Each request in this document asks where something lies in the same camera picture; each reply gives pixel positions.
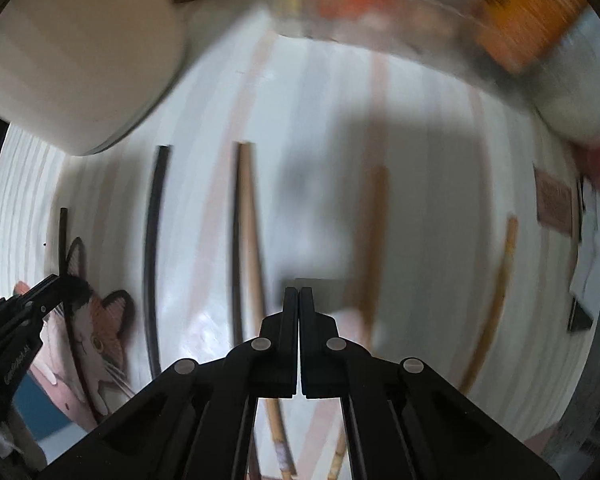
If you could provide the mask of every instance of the brown card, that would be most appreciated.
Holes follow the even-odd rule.
[[[534,168],[538,222],[567,236],[573,234],[571,188],[548,173]]]

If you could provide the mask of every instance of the cat eye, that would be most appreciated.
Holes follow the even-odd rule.
[[[104,350],[104,345],[102,344],[102,341],[100,341],[96,336],[92,335],[91,344],[96,349],[96,352],[98,354],[102,354],[102,351]]]

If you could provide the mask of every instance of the beige container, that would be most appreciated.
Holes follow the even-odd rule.
[[[0,117],[67,153],[105,149],[163,94],[184,44],[169,0],[11,0]]]

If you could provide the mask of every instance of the round rivet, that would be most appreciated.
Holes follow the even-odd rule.
[[[341,337],[332,337],[327,341],[327,348],[331,350],[344,350],[345,346],[347,346],[347,342]]]
[[[187,375],[193,371],[196,367],[196,362],[193,359],[180,359],[173,365],[173,369],[176,370],[177,374]]]
[[[251,341],[251,348],[254,350],[267,350],[271,346],[271,341],[269,341],[266,337],[257,337],[253,341]]]
[[[415,357],[405,359],[402,363],[402,366],[410,374],[419,374],[421,371],[424,370],[424,363],[420,361],[420,359],[416,359]]]

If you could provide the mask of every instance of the cat ear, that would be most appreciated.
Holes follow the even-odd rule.
[[[126,290],[116,290],[102,300],[102,307],[113,320],[116,335],[120,335],[124,330],[125,320],[133,309],[133,305],[134,302]]]
[[[25,282],[18,282],[16,283],[16,286],[13,287],[13,293],[14,294],[26,294],[27,292],[29,292],[30,290],[30,286],[27,285]]]
[[[71,242],[71,246],[67,251],[66,271],[72,276],[86,278],[86,250],[79,236]]]

